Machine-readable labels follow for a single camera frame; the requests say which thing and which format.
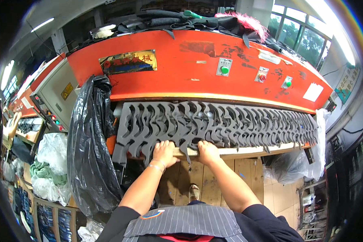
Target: bracelet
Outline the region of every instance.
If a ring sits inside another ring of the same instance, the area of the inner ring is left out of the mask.
[[[155,161],[160,162],[160,163],[164,166],[164,171],[165,171],[166,166],[165,166],[165,164],[164,164],[164,162],[163,162],[162,160],[158,160],[158,159],[152,159],[152,160],[155,160]]]
[[[165,170],[161,170],[161,168],[160,168],[160,167],[158,167],[158,166],[155,166],[155,165],[151,165],[151,164],[149,164],[149,165],[148,165],[148,167],[156,168],[156,169],[158,169],[161,173],[163,173],[163,174],[164,174],[164,171],[165,171]]]

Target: yellow warning sign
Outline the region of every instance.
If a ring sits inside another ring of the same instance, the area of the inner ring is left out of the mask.
[[[66,86],[66,88],[63,90],[63,92],[61,93],[61,96],[64,100],[67,99],[68,95],[70,95],[71,91],[73,90],[73,86],[72,84],[69,82],[68,85]]]

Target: hand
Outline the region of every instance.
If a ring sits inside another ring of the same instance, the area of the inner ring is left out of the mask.
[[[174,148],[175,144],[168,140],[157,143],[153,151],[153,159],[164,162],[165,168],[172,166],[180,161],[180,159],[173,156]]]
[[[209,165],[214,162],[222,160],[221,157],[219,156],[218,148],[212,143],[207,142],[205,140],[199,141],[198,148],[200,153],[198,161],[200,163],[203,163],[204,165]]]

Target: green button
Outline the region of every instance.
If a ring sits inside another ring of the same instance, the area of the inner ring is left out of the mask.
[[[227,73],[229,73],[229,69],[228,69],[228,67],[227,67],[227,66],[222,66],[222,67],[221,67],[221,71],[222,71],[222,73],[223,73],[223,74],[227,74]]]

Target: green tool handle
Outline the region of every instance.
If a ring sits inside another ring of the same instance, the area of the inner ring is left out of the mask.
[[[185,16],[190,16],[190,17],[193,17],[195,19],[202,19],[203,18],[202,16],[200,16],[200,15],[198,15],[198,14],[192,12],[192,11],[189,11],[189,10],[184,11],[183,14]]]

